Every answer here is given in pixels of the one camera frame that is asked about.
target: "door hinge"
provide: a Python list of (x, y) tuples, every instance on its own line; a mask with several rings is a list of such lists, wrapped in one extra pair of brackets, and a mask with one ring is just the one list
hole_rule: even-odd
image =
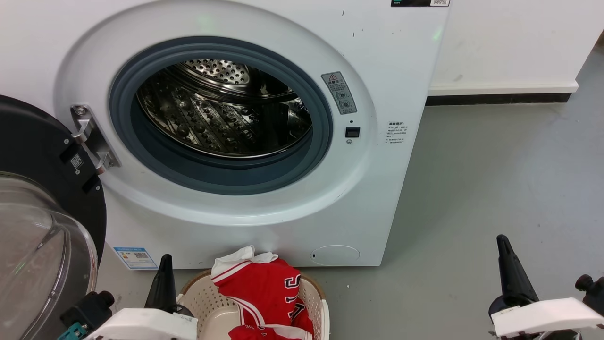
[(71, 118), (78, 132), (72, 134), (76, 142), (86, 149), (100, 175), (113, 166), (121, 166), (113, 150), (98, 128), (92, 110), (87, 105), (73, 105)]

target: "qr code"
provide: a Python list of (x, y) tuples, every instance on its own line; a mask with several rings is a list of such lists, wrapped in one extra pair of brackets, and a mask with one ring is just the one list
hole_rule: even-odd
[(78, 170), (82, 164), (84, 164), (84, 161), (80, 158), (80, 155), (75, 155), (75, 157), (71, 159), (71, 165), (73, 165), (76, 170)]
[(449, 0), (432, 0), (430, 6), (448, 6)]

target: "teal connector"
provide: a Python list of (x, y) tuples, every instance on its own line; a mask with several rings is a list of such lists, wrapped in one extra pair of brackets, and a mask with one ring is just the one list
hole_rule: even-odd
[(67, 332), (59, 336), (57, 340), (79, 340), (86, 336), (87, 332), (79, 322), (71, 325)]

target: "red and white clothing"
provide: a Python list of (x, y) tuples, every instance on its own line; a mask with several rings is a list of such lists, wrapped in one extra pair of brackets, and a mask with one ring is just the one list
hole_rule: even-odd
[(241, 325), (294, 325), (312, 339), (312, 321), (298, 298), (300, 271), (277, 255), (254, 256), (254, 247), (241, 248), (216, 259), (211, 278), (220, 294), (239, 305)]
[(241, 325), (233, 328), (228, 334), (233, 340), (312, 340), (308, 332), (283, 325)]

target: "beige laundry basket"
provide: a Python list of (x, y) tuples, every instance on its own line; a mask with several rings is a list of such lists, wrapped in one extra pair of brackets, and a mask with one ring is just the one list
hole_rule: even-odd
[[(240, 324), (235, 302), (224, 297), (210, 279), (210, 270), (189, 281), (178, 297), (199, 321), (198, 340), (229, 340), (228, 332)], [(313, 340), (329, 340), (329, 309), (321, 287), (302, 274), (298, 296), (304, 301), (315, 331)]]

